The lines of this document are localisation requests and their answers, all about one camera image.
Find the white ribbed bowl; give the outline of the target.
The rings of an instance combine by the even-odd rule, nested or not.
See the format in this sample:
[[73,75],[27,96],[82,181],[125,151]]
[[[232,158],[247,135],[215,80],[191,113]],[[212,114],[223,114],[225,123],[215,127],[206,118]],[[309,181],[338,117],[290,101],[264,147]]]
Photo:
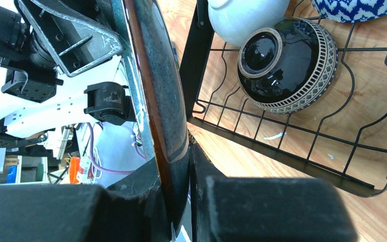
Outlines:
[[208,14],[215,33],[240,47],[254,31],[282,20],[289,0],[209,0]]

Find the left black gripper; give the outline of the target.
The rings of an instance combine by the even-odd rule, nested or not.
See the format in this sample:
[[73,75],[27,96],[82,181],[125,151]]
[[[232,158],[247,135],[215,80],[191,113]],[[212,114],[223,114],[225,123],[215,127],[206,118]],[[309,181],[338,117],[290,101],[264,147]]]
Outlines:
[[111,1],[14,1],[0,6],[0,62],[7,67],[86,72],[123,51]]

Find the white black bowl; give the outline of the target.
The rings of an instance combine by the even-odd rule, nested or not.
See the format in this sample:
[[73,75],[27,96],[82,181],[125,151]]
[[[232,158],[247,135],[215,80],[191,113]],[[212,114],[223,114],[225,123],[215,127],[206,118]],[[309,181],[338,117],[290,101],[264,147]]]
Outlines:
[[387,0],[315,0],[317,12],[332,21],[357,23],[387,15]]

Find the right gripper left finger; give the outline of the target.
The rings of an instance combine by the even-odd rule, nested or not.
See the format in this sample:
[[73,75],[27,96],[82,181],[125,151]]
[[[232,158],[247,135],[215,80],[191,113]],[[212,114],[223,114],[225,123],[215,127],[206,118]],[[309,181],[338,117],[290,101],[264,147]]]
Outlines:
[[170,241],[156,163],[108,188],[0,185],[0,241]]

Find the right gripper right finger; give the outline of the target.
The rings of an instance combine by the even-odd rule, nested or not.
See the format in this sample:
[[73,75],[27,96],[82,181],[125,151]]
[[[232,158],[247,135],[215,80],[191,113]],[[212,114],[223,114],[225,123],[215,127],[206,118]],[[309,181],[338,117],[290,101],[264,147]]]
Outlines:
[[315,178],[228,177],[190,146],[193,241],[356,241],[335,188]]

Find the grey blue blossom plate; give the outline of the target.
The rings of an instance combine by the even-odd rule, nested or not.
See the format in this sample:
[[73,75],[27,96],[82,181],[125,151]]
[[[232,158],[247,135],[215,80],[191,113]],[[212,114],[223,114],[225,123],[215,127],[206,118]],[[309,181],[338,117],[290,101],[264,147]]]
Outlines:
[[189,188],[188,131],[179,71],[156,1],[112,1],[145,156],[158,168],[169,222],[180,232]]

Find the black wire dish rack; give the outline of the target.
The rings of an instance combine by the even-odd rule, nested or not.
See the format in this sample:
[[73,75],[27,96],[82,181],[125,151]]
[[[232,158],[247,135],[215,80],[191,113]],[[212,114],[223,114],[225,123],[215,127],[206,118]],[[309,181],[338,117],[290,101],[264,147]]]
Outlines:
[[338,23],[310,1],[292,1],[288,16],[320,24],[334,37],[337,71],[307,109],[274,114],[255,106],[238,83],[238,48],[214,33],[198,1],[185,45],[188,121],[299,172],[360,197],[387,191],[387,15]]

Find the dark brown speckled bowl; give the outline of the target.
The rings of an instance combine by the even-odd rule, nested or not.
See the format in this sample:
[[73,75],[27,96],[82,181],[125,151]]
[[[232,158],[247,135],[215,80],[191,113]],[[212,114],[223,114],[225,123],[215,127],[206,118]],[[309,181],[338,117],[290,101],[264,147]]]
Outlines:
[[327,29],[308,19],[283,17],[254,31],[241,46],[238,82],[257,107],[294,113],[329,89],[338,59],[336,41]]

